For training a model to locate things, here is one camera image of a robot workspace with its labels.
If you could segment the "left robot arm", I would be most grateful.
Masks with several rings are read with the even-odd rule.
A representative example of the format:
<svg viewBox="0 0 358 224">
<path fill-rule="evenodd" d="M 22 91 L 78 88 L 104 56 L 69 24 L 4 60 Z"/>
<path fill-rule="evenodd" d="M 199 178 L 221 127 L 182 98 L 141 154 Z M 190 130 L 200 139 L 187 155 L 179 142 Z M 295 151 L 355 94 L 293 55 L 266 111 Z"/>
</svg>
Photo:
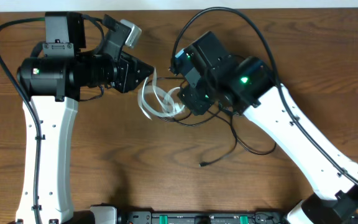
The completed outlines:
<svg viewBox="0 0 358 224">
<path fill-rule="evenodd" d="M 48 12 L 46 38 L 18 68 L 25 94 L 26 154 L 24 186 L 16 223 L 75 221 L 70 192 L 71 135 L 80 91 L 135 90 L 154 69 L 125 51 L 141 29 L 110 16 Z"/>
</svg>

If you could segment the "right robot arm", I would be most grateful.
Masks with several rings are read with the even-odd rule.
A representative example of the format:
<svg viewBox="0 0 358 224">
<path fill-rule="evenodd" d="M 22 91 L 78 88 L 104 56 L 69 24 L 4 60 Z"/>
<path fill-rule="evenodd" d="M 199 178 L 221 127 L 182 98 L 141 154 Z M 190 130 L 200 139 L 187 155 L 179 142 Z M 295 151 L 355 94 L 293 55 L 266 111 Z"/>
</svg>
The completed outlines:
<svg viewBox="0 0 358 224">
<path fill-rule="evenodd" d="M 358 164 L 341 153 L 274 82 L 261 59 L 238 60 L 207 32 L 174 56 L 187 86 L 178 97 L 194 115 L 219 103 L 264 130 L 313 188 L 287 215 L 288 223 L 355 223 Z"/>
</svg>

